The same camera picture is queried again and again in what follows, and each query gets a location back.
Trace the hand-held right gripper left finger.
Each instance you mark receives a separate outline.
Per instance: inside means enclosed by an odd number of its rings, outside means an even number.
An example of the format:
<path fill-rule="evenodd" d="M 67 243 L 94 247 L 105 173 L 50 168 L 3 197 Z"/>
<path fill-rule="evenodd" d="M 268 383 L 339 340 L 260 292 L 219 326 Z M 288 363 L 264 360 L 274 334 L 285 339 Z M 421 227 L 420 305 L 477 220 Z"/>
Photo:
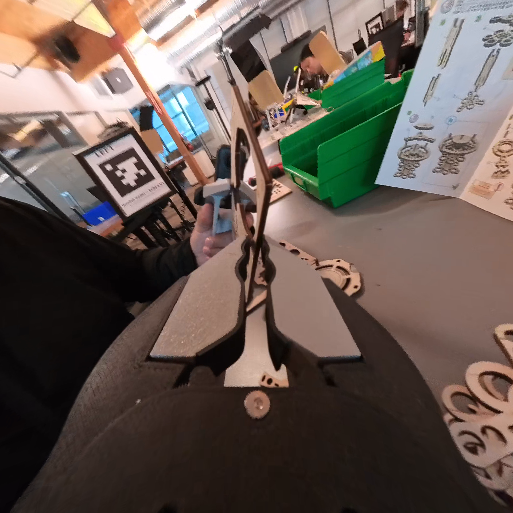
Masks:
<path fill-rule="evenodd" d="M 246 237 L 231 242 L 190 274 L 155 345 L 152 359 L 195 359 L 235 333 L 243 320 Z"/>

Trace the wooden model parts sheet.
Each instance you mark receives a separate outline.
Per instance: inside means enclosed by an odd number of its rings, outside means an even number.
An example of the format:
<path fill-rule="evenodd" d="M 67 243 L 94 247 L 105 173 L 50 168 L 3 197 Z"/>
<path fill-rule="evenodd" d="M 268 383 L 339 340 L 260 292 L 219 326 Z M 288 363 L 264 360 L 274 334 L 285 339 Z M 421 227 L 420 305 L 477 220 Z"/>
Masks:
<path fill-rule="evenodd" d="M 265 163 L 259 141 L 254 133 L 253 124 L 249 117 L 249 111 L 243 100 L 240 88 L 233 80 L 231 85 L 231 181 L 232 194 L 235 207 L 233 235 L 243 241 L 243 250 L 246 252 L 246 268 L 244 281 L 245 305 L 249 306 L 253 299 L 254 278 L 257 270 L 258 259 L 264 241 L 264 228 L 270 195 L 273 187 L 273 179 Z M 244 167 L 240 164 L 242 148 L 249 152 L 248 160 L 252 161 L 254 175 L 256 177 L 256 214 L 254 222 L 254 234 L 251 233 L 246 218 L 247 212 L 240 204 L 240 183 L 244 181 Z"/>

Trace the person's left forearm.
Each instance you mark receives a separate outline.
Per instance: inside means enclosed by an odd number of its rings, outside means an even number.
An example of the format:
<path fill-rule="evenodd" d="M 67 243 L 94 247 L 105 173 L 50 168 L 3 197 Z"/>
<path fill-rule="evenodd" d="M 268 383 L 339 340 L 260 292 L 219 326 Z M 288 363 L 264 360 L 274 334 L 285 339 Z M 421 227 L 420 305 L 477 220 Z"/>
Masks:
<path fill-rule="evenodd" d="M 131 249 L 83 228 L 73 229 L 86 282 L 122 303 L 157 299 L 198 267 L 193 237 L 170 247 Z"/>

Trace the round wooden model part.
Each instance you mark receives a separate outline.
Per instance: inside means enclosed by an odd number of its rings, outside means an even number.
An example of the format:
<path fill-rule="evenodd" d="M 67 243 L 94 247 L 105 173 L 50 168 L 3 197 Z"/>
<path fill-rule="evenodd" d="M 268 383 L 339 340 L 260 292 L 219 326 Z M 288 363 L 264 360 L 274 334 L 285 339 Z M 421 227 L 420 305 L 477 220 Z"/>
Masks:
<path fill-rule="evenodd" d="M 352 263 L 341 259 L 324 260 L 314 268 L 323 279 L 329 279 L 349 297 L 362 289 L 361 274 Z"/>

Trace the wooden strip with holes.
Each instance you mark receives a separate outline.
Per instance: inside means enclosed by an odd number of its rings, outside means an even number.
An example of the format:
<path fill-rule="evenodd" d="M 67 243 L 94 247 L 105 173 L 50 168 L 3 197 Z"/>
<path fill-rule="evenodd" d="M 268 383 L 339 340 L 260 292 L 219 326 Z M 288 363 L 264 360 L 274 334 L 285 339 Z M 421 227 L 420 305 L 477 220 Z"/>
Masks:
<path fill-rule="evenodd" d="M 278 180 L 273 179 L 273 188 L 271 191 L 270 203 L 272 204 L 272 203 L 288 196 L 291 193 L 292 193 L 292 190 L 289 187 L 282 184 Z"/>

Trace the black sign stand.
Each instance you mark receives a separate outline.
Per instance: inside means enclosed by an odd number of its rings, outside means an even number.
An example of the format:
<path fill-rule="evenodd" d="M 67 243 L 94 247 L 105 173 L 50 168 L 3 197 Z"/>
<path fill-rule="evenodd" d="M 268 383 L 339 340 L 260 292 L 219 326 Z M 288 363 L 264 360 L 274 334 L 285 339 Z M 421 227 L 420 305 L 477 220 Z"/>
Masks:
<path fill-rule="evenodd" d="M 196 223 L 195 204 L 175 194 L 128 221 L 117 221 L 102 236 L 130 249 L 170 247 L 189 238 Z"/>

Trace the white paper sheets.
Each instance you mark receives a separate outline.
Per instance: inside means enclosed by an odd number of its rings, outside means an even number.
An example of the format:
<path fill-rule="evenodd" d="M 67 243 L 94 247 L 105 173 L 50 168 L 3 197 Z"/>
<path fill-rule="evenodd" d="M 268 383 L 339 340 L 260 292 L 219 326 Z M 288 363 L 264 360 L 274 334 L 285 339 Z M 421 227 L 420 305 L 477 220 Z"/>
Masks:
<path fill-rule="evenodd" d="M 310 110 L 307 115 L 303 116 L 300 119 L 295 120 L 291 124 L 281 124 L 277 129 L 271 130 L 271 131 L 264 131 L 260 134 L 258 137 L 258 141 L 262 147 L 269 145 L 271 143 L 280 141 L 283 138 L 286 138 L 302 128 L 316 122 L 318 119 L 322 119 L 326 115 L 328 115 L 329 112 L 325 109 L 318 110 L 316 112 L 313 112 Z"/>

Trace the black softbox light stand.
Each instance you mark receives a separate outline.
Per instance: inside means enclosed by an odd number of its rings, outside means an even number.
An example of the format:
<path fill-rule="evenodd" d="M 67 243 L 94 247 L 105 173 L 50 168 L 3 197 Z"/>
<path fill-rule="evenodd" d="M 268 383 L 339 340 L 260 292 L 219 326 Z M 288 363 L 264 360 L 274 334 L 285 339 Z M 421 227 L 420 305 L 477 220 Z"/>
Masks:
<path fill-rule="evenodd" d="M 228 63 L 227 55 L 229 55 L 247 82 L 267 70 L 264 57 L 254 47 L 251 38 L 263 29 L 267 29 L 270 24 L 271 18 L 264 14 L 262 9 L 256 7 L 240 21 L 221 31 L 218 48 L 224 63 Z"/>

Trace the large green plastic bin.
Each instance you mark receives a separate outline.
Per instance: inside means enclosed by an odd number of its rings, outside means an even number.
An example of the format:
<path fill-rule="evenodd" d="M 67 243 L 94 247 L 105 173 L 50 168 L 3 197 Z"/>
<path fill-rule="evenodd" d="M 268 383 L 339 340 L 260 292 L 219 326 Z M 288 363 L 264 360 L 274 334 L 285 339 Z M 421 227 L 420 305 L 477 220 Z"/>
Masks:
<path fill-rule="evenodd" d="M 338 208 L 375 189 L 376 176 L 414 71 L 384 82 L 283 138 L 286 174 L 303 191 Z"/>

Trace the black square speaker box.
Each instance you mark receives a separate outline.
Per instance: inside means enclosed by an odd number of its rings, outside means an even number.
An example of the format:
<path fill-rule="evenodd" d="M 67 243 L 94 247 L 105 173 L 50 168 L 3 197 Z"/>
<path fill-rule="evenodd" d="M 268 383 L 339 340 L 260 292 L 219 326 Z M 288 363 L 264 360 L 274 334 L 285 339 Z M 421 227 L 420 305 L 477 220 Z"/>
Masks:
<path fill-rule="evenodd" d="M 112 94 L 125 94 L 133 88 L 133 83 L 126 70 L 123 68 L 112 68 L 102 73 L 102 80 Z"/>

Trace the folded picture instruction leaflet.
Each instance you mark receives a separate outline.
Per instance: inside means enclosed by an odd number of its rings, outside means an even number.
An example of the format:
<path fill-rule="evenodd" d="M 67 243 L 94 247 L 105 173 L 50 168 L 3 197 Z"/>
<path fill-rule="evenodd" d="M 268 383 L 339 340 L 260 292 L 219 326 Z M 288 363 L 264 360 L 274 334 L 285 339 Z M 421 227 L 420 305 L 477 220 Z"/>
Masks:
<path fill-rule="evenodd" d="M 437 1 L 375 183 L 512 221 L 512 1 Z"/>

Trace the flat wooden parts frame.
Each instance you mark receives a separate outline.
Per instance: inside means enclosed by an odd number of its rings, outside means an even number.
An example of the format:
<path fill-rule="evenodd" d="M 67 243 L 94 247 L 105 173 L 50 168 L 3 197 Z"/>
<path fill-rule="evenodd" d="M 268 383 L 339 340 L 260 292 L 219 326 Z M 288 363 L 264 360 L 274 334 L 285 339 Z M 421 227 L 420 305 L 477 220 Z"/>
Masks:
<path fill-rule="evenodd" d="M 319 261 L 317 258 L 311 256 L 310 254 L 306 253 L 305 251 L 299 249 L 298 247 L 292 245 L 290 242 L 286 240 L 279 240 L 279 245 L 288 251 L 289 253 L 295 255 L 300 260 L 306 262 L 308 265 L 317 268 L 319 266 Z"/>

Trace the small white frame machine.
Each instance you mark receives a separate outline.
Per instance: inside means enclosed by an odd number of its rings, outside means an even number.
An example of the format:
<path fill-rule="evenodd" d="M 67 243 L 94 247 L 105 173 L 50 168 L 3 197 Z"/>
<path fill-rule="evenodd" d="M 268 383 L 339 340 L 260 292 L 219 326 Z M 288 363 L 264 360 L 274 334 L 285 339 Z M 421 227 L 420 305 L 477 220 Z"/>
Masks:
<path fill-rule="evenodd" d="M 270 104 L 266 108 L 264 119 L 261 121 L 262 128 L 265 131 L 271 131 L 273 129 L 278 129 L 281 125 L 286 125 L 288 122 L 292 122 L 296 106 L 296 99 L 291 99 L 285 103 L 275 102 Z"/>

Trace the wooden support post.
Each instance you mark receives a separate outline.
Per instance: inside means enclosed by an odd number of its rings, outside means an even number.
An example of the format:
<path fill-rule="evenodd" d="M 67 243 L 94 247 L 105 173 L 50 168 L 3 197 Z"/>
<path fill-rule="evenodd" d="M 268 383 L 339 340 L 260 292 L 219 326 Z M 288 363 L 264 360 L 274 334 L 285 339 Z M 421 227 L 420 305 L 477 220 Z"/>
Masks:
<path fill-rule="evenodd" d="M 109 45 L 117 54 L 120 55 L 124 63 L 127 65 L 128 69 L 134 76 L 138 85 L 143 90 L 146 98 L 154 107 L 154 111 L 158 114 L 158 117 L 162 121 L 170 137 L 175 142 L 180 155 L 183 157 L 187 166 L 190 168 L 197 182 L 203 186 L 207 185 L 207 177 L 204 175 L 200 165 L 197 163 L 195 157 L 184 143 L 180 132 L 177 130 L 170 115 L 166 111 L 162 101 L 157 95 L 157 92 L 151 87 L 150 83 L 141 73 L 138 64 L 135 60 L 135 57 L 133 56 L 132 52 L 129 50 L 126 44 L 125 38 L 118 32 L 115 32 L 115 35 L 109 39 Z"/>

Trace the silver air duct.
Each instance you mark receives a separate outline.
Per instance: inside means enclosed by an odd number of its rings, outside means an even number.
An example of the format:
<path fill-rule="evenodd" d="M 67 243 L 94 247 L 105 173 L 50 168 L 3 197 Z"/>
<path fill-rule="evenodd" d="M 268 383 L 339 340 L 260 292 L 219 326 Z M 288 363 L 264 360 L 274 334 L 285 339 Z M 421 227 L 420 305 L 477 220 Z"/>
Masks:
<path fill-rule="evenodd" d="M 299 1 L 158 1 L 141 20 L 139 67 L 182 69 L 219 47 L 233 51 Z"/>

